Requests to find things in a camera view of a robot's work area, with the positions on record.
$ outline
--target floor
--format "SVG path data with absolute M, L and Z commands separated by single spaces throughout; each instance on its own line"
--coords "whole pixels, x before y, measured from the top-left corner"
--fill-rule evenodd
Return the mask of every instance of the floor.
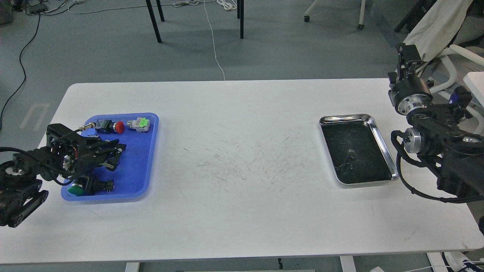
M 162 0 L 163 4 L 173 0 Z M 245 38 L 239 39 L 235 11 L 206 3 L 217 60 L 227 80 L 386 77 L 394 71 L 394 44 L 405 33 L 393 28 L 416 0 L 367 1 L 365 27 L 357 30 L 358 0 L 322 1 L 311 21 L 303 14 L 311 0 L 246 0 Z M 143 5 L 141 0 L 84 0 L 73 12 Z M 49 7 L 61 4 L 49 0 Z M 22 55 L 24 86 L 8 103 L 0 146 L 34 149 L 67 88 L 83 82 L 223 80 L 214 59 L 212 33 L 204 5 L 164 7 L 156 42 L 146 7 L 75 15 L 42 16 L 38 34 Z M 0 25 L 0 102 L 22 82 L 18 56 L 35 33 L 37 16 L 15 13 Z M 375 90 L 387 95 L 387 90 Z M 92 98 L 93 103 L 109 103 Z M 0 154 L 0 161 L 11 155 Z M 475 214 L 484 210 L 471 206 Z M 284 258 L 284 269 L 340 271 L 337 257 Z M 403 272 L 429 265 L 425 254 L 355 257 L 358 272 L 380 266 Z M 0 271 L 123 271 L 125 263 L 6 265 Z M 147 262 L 140 271 L 277 270 L 273 258 Z

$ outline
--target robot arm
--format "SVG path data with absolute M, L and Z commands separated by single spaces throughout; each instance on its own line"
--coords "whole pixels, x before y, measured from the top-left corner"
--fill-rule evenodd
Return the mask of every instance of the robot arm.
M 126 145 L 117 139 L 103 141 L 77 134 L 95 126 L 89 123 L 73 131 L 62 124 L 50 124 L 44 147 L 31 151 L 0 148 L 0 152 L 17 152 L 11 161 L 0 165 L 0 226 L 17 227 L 47 199 L 48 191 L 40 191 L 42 181 L 37 175 L 62 186 L 72 183 L 81 194 L 113 189 L 113 181 L 100 181 L 92 171 L 97 167 L 116 170 Z M 59 182 L 59 175 L 70 181 Z
M 425 198 L 452 203 L 484 200 L 484 139 L 457 126 L 469 117 L 465 109 L 472 98 L 470 92 L 457 88 L 448 104 L 432 104 L 429 88 L 415 75 L 415 68 L 422 63 L 417 48 L 398 44 L 397 51 L 398 69 L 389 73 L 388 95 L 396 112 L 405 115 L 412 126 L 405 132 L 392 132 L 402 181 L 412 193 Z M 415 153 L 420 161 L 411 159 L 408 153 Z M 437 188 L 457 197 L 432 197 L 408 185 L 401 175 L 400 158 L 430 169 L 437 177 Z

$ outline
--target green button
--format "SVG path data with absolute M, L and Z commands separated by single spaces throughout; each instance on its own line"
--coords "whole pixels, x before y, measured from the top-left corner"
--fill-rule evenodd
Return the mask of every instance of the green button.
M 84 194 L 84 189 L 82 189 L 81 187 L 76 186 L 76 185 L 72 185 L 71 187 L 69 187 L 69 189 L 67 189 L 67 191 L 70 194 L 73 194 L 75 196 L 81 196 L 81 195 Z
M 148 125 L 148 120 L 146 118 L 141 119 L 139 122 L 139 127 L 145 127 Z

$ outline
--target cloth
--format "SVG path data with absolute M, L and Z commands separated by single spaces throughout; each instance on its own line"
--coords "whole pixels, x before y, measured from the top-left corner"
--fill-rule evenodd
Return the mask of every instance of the cloth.
M 472 0 L 438 0 L 403 41 L 415 45 L 424 62 L 432 60 L 459 31 Z

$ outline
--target plastic tray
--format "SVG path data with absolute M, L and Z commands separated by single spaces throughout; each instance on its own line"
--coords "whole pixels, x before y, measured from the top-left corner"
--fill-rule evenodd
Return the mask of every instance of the plastic tray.
M 145 117 L 150 120 L 150 130 L 145 133 L 138 133 L 125 127 L 123 134 L 99 134 L 103 140 L 119 139 L 121 144 L 126 144 L 126 150 L 122 153 L 118 168 L 108 171 L 104 167 L 98 167 L 94 174 L 102 181 L 114 180 L 114 189 L 111 192 L 100 191 L 93 196 L 75 196 L 67 190 L 70 185 L 62 187 L 60 194 L 67 201 L 89 201 L 89 200 L 117 200 L 132 199 L 143 195 L 150 184 L 151 165 L 153 161 L 156 133 L 158 131 L 158 116 L 154 113 L 128 113 L 96 115 L 87 119 L 86 123 L 99 119 L 111 119 L 112 121 L 136 120 L 138 117 Z M 81 133 L 82 136 L 97 134 L 94 129 L 88 129 Z

